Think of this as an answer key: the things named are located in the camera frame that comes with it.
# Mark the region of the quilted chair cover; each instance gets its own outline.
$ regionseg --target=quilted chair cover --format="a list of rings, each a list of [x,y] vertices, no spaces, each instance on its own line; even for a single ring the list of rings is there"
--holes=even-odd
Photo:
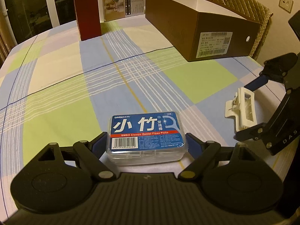
[[[224,0],[225,5],[245,14],[260,24],[260,30],[250,52],[250,57],[257,59],[260,49],[265,42],[270,27],[270,17],[273,13],[269,8],[256,0]]]

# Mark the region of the clear plastic box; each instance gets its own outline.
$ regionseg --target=clear plastic box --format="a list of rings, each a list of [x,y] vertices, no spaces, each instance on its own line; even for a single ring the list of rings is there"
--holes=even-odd
[[[116,115],[110,120],[106,153],[116,165],[177,161],[187,150],[175,112]]]

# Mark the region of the wall socket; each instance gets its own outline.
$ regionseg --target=wall socket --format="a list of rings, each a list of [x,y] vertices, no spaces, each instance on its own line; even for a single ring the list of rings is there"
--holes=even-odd
[[[291,13],[293,8],[294,1],[293,0],[279,0],[279,6],[282,7],[284,10]]]

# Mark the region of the table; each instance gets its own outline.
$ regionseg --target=table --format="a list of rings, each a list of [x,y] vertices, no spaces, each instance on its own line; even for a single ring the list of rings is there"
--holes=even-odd
[[[76,21],[13,48],[0,70],[0,220],[16,211],[13,177],[47,143],[70,146],[108,130],[118,114],[176,111],[184,131],[202,141],[234,146],[234,120],[225,102],[262,67],[250,57],[187,62],[144,15],[107,22],[101,37],[80,41]],[[255,92],[257,121],[269,120],[285,94],[269,82]],[[262,142],[250,149],[284,179],[297,143],[270,156]],[[193,158],[112,171],[174,172]]]

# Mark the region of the white door frame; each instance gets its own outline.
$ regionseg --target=white door frame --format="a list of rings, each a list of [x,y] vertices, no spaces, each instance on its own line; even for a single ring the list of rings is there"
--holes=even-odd
[[[11,23],[9,21],[8,18],[8,14],[7,14],[7,9],[6,9],[6,5],[5,5],[5,1],[4,0],[0,0],[0,13],[3,13],[6,24],[7,24],[7,28],[8,28],[8,32],[11,35],[11,38],[13,39],[13,43],[15,44],[15,46],[18,44],[15,38],[15,35],[13,33],[13,29],[11,28]]]
[[[55,0],[46,0],[47,2],[47,7],[49,11],[49,16],[50,20],[52,23],[52,27],[57,27],[59,26],[59,20],[58,20],[58,15],[57,15],[57,10],[56,10],[56,5],[55,5]]]

